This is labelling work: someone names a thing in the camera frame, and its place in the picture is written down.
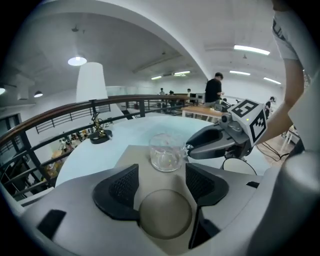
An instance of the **glass cup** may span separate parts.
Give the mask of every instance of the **glass cup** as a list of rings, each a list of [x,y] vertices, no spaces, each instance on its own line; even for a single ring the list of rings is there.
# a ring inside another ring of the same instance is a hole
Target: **glass cup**
[[[161,172],[173,172],[182,165],[186,143],[179,136],[161,133],[149,142],[150,160],[154,168]]]

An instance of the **wall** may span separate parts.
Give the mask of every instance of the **wall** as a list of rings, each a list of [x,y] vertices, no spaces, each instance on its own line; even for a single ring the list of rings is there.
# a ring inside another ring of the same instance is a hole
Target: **wall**
[[[14,114],[19,114],[21,121],[24,122],[45,111],[48,111],[66,104],[74,103],[74,102],[76,102],[76,90],[75,89],[65,90],[60,93],[56,93],[47,97],[41,97],[37,99],[35,105],[32,105],[27,108],[25,107],[8,108],[7,110],[1,113],[1,117],[7,117]],[[99,117],[104,120],[107,118],[123,115],[123,113],[120,111],[120,109],[116,104],[111,104],[110,110],[111,110],[110,112],[101,113]],[[114,123],[123,122],[123,121],[124,119],[115,121]],[[91,123],[92,123],[91,116],[85,116],[85,117],[76,119],[74,121],[69,121],[69,122],[60,124],[55,128],[50,128],[48,130],[41,132],[40,134],[37,133],[37,130],[34,127],[27,130],[26,135],[29,139],[31,146],[35,146],[48,138],[57,136],[59,134],[62,134],[63,132],[67,132]],[[51,144],[48,144],[35,151],[35,154],[41,163],[51,158],[53,154],[53,148],[54,147]]]
[[[156,93],[163,88],[167,94],[170,90],[174,93],[204,93],[207,80],[204,77],[163,77],[155,80]],[[231,104],[236,104],[235,99],[251,99],[253,101],[265,104],[271,96],[276,97],[277,102],[272,107],[277,109],[283,102],[284,90],[278,85],[273,85],[264,80],[255,80],[251,77],[225,75],[222,81],[222,91],[225,92],[224,98]]]

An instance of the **lamp shade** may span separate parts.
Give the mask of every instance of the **lamp shade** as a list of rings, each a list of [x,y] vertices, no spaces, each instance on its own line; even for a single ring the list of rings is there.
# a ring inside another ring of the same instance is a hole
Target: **lamp shade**
[[[107,98],[103,66],[96,62],[87,62],[82,65],[76,85],[76,102]]]

